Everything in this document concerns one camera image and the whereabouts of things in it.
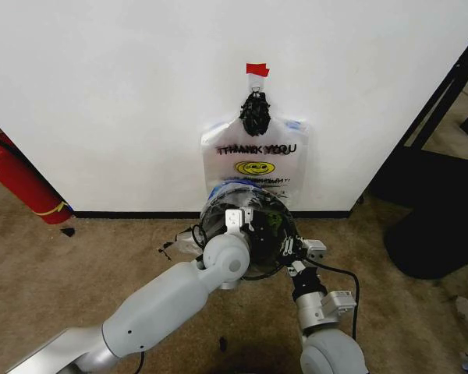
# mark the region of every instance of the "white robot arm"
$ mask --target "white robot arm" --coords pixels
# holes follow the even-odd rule
[[[120,358],[151,349],[199,312],[212,291],[231,288],[245,274],[250,254],[240,230],[244,214],[241,209],[226,210],[227,232],[207,243],[202,259],[177,263],[130,295],[101,326],[65,330],[7,373],[99,372]],[[314,245],[310,250],[318,253],[322,248],[316,251]],[[300,261],[289,266],[289,273],[295,284],[293,298],[303,335],[303,372],[367,374],[357,343],[332,328],[343,312],[354,307],[351,294],[335,291],[326,295],[315,270],[317,281],[309,282],[312,269]]]

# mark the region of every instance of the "fire extinguisher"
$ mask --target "fire extinguisher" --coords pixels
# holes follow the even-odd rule
[[[60,224],[72,215],[68,204],[3,133],[0,134],[0,182],[48,224]]]

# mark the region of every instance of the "black baseboard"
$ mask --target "black baseboard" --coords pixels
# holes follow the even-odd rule
[[[77,218],[111,218],[111,219],[198,219],[200,212],[93,212],[93,211],[75,211]],[[348,218],[348,210],[329,210],[329,211],[294,211],[291,214],[295,218]]]

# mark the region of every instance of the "wire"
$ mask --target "wire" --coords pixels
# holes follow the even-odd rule
[[[204,243],[201,244],[197,238],[196,238],[196,234],[194,233],[194,229],[195,228],[198,228],[200,230],[200,234],[203,236],[203,240],[204,240]],[[193,226],[193,229],[192,229],[192,236],[193,236],[193,239],[194,239],[194,242],[197,244],[198,247],[200,247],[201,249],[204,249],[204,247],[206,246],[206,243],[208,242],[207,240],[207,236],[206,236],[206,231],[199,225],[199,224],[195,224]]]
[[[135,374],[139,374],[140,370],[142,370],[142,367],[144,366],[144,358],[145,358],[145,353],[141,352],[140,353],[140,362],[139,362],[139,367],[135,371]]]
[[[360,285],[359,285],[359,278],[357,275],[352,273],[351,271],[348,270],[343,270],[343,269],[338,269],[336,267],[331,267],[328,265],[323,265],[322,263],[318,263],[316,261],[313,261],[312,259],[306,258],[306,261],[311,263],[312,265],[316,267],[320,267],[321,269],[324,270],[329,270],[329,271],[334,271],[336,273],[340,274],[345,274],[353,278],[353,281],[356,284],[356,307],[353,310],[353,318],[352,318],[352,338],[356,340],[357,338],[357,313],[359,311],[359,299],[360,299]]]
[[[265,278],[272,277],[274,274],[279,272],[280,269],[282,269],[283,267],[284,267],[284,265],[278,265],[276,268],[272,269],[268,273],[261,274],[261,275],[255,275],[253,277],[241,277],[241,279],[245,280],[245,281],[251,281],[251,280],[252,281],[259,281],[260,279],[265,279]]]

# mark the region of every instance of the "smiley face logo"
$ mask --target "smiley face logo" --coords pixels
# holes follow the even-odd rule
[[[245,175],[266,175],[275,170],[268,162],[241,161],[236,164],[236,170]]]

